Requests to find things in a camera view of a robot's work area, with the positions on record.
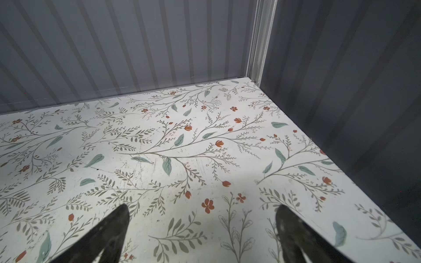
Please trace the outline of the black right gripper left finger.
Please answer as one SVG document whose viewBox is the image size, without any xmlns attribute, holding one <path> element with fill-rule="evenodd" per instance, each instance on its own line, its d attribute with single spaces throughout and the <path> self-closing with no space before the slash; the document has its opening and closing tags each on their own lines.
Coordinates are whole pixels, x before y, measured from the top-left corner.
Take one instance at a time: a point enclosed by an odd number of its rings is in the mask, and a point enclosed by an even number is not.
<svg viewBox="0 0 421 263">
<path fill-rule="evenodd" d="M 61 253 L 54 263 L 118 263 L 129 227 L 129 209 L 122 204 L 99 222 L 87 234 Z"/>
</svg>

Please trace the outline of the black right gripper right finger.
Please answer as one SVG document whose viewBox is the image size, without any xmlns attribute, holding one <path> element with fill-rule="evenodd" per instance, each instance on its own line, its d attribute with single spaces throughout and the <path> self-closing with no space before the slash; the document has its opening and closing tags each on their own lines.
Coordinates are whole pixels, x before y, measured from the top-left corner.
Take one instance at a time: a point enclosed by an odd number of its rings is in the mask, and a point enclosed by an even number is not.
<svg viewBox="0 0 421 263">
<path fill-rule="evenodd" d="M 352 263 L 289 207 L 280 205 L 275 216 L 277 238 L 285 263 Z"/>
</svg>

